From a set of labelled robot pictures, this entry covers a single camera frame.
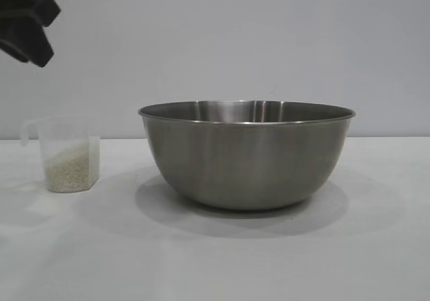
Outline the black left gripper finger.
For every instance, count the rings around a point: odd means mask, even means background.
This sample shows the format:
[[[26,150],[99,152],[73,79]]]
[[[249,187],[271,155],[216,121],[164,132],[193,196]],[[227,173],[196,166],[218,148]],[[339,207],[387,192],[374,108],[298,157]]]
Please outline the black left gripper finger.
[[[1,50],[38,67],[45,67],[54,56],[42,26],[32,18],[1,18]]]

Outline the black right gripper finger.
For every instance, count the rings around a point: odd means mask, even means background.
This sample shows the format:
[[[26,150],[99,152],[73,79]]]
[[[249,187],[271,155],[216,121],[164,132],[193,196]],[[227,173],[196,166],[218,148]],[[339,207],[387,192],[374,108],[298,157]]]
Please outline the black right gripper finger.
[[[1,19],[31,17],[48,27],[60,12],[55,0],[1,0]]]

